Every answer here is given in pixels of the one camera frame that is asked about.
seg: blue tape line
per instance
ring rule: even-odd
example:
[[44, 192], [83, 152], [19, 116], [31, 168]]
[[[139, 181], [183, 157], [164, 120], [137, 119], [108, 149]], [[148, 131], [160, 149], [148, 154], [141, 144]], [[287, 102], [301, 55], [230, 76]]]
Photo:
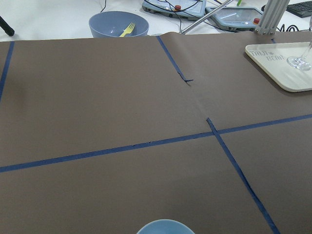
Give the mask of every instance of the blue tape line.
[[11, 57], [13, 54], [13, 49], [14, 49], [14, 41], [12, 41], [10, 43], [9, 51], [8, 51], [7, 56], [6, 56], [5, 64], [4, 64], [1, 79], [0, 79], [0, 101], [1, 101], [2, 93], [3, 93], [3, 89], [4, 89], [6, 76], [7, 76], [8, 71], [9, 71], [10, 61], [11, 61]]
[[169, 60], [171, 61], [172, 65], [175, 67], [175, 70], [179, 73], [179, 75], [181, 76], [182, 80], [184, 80], [185, 82], [189, 82], [192, 81], [193, 79], [186, 79], [184, 74], [182, 73], [182, 71], [180, 70], [179, 66], [177, 65], [176, 61], [174, 60], [174, 58], [171, 56], [169, 50], [167, 49], [166, 45], [164, 44], [164, 42], [162, 41], [162, 39], [160, 38], [160, 36], [156, 36], [161, 47], [163, 48], [163, 50], [165, 51], [165, 53], [167, 54]]
[[117, 147], [117, 148], [112, 148], [112, 149], [93, 151], [93, 152], [82, 153], [82, 154], [77, 154], [77, 155], [69, 155], [69, 156], [56, 157], [56, 158], [44, 159], [44, 160], [33, 161], [33, 162], [26, 162], [26, 163], [21, 163], [21, 164], [16, 164], [16, 165], [0, 167], [0, 173], [26, 169], [26, 168], [31, 168], [31, 167], [38, 167], [38, 166], [54, 164], [54, 163], [59, 163], [59, 162], [72, 161], [72, 160], [88, 158], [88, 157], [108, 155], [112, 153], [118, 153], [118, 152], [123, 152], [123, 151], [141, 149], [141, 148], [146, 148], [146, 147], [151, 147], [151, 146], [169, 144], [169, 143], [174, 143], [174, 142], [179, 142], [179, 141], [197, 139], [197, 138], [202, 138], [202, 137], [210, 137], [210, 136], [213, 136], [212, 132], [199, 133], [199, 134], [193, 134], [193, 135], [188, 135], [188, 136], [180, 136], [180, 137], [174, 137], [170, 139], [145, 142], [145, 143], [140, 143], [140, 144], [135, 144], [135, 145], [122, 146], [122, 147]]
[[312, 118], [312, 115], [296, 116], [296, 117], [283, 118], [283, 119], [267, 121], [267, 122], [262, 122], [262, 123], [255, 123], [255, 124], [250, 124], [250, 125], [245, 125], [245, 126], [240, 126], [240, 127], [235, 127], [235, 128], [227, 128], [227, 129], [219, 130], [218, 132], [219, 134], [232, 133], [232, 132], [243, 131], [243, 130], [248, 130], [252, 128], [266, 127], [270, 125], [293, 122], [293, 121], [298, 121], [298, 120], [303, 120], [303, 119], [308, 119], [308, 118]]
[[238, 163], [236, 162], [235, 158], [233, 157], [232, 153], [230, 152], [229, 148], [226, 146], [225, 142], [223, 141], [223, 139], [221, 138], [219, 132], [216, 130], [215, 126], [213, 125], [212, 121], [207, 118], [207, 122], [212, 130], [212, 132], [214, 133], [214, 136], [217, 138], [219, 144], [221, 145], [223, 151], [225, 152], [225, 154], [227, 155], [228, 159], [230, 160], [230, 162], [232, 163], [232, 165], [234, 166], [235, 170], [237, 171], [239, 177], [241, 178], [241, 180], [243, 181], [244, 185], [246, 186], [248, 192], [250, 193], [250, 195], [252, 196], [253, 200], [255, 201], [255, 203], [257, 204], [259, 210], [262, 212], [262, 215], [264, 216], [264, 218], [266, 219], [268, 225], [270, 226], [271, 230], [273, 231], [274, 234], [280, 234], [278, 228], [276, 227], [276, 225], [274, 224], [273, 220], [271, 219], [269, 213], [267, 212], [267, 210], [265, 209], [264, 205], [262, 204], [262, 202], [260, 201], [260, 199], [257, 197], [257, 195], [255, 194], [255, 192], [253, 191], [253, 189], [251, 188], [248, 180], [246, 179], [244, 173], [242, 172], [242, 170], [240, 169]]

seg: keyboard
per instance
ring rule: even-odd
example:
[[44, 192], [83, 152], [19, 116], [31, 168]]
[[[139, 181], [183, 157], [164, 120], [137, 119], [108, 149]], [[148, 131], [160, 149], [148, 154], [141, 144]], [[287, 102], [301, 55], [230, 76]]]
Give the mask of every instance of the keyboard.
[[300, 18], [312, 15], [312, 1], [305, 1], [287, 6], [286, 11], [293, 13]]

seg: white table surface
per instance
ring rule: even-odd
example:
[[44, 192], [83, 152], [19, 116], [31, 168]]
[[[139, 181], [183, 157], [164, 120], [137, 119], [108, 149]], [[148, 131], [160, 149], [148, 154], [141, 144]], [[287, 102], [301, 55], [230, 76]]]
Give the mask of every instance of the white table surface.
[[[290, 3], [303, 0], [291, 0]], [[127, 11], [144, 17], [150, 24], [148, 35], [159, 35], [167, 32], [179, 32], [179, 19], [172, 19], [160, 14], [143, 11], [143, 0], [107, 0], [104, 11]], [[213, 0], [207, 6], [213, 6]], [[75, 39], [92, 38], [89, 18], [101, 11], [105, 0], [0, 0], [0, 16], [15, 30], [9, 37], [0, 28], [0, 41], [42, 40], [42, 39]], [[236, 6], [237, 0], [229, 6]], [[243, 0], [241, 6], [252, 6], [261, 9], [267, 0]], [[182, 29], [192, 22], [182, 20]], [[309, 18], [299, 18], [285, 12], [279, 26], [291, 24], [300, 30], [309, 28]], [[188, 34], [223, 33], [212, 26], [201, 23]]]

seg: wine glass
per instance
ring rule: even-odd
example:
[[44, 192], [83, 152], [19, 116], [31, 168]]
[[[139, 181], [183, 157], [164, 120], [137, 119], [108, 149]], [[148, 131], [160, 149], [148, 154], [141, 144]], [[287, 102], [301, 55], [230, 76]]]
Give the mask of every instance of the wine glass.
[[[309, 31], [312, 30], [312, 17], [310, 18], [310, 27]], [[303, 70], [303, 71], [308, 71], [311, 69], [311, 65], [306, 61], [307, 55], [312, 49], [312, 40], [310, 41], [310, 44], [308, 48], [305, 50], [305, 52], [300, 56], [291, 56], [287, 59], [287, 62], [290, 66], [293, 66], [297, 69]]]

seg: plastic fork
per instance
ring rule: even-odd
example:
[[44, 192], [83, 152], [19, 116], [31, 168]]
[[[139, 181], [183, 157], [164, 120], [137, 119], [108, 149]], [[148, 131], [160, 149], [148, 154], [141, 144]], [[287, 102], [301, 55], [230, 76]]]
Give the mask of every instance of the plastic fork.
[[123, 30], [123, 33], [119, 36], [120, 38], [123, 38], [125, 35], [132, 33], [133, 29], [135, 28], [135, 23], [130, 23], [128, 27], [126, 27], [125, 30]]

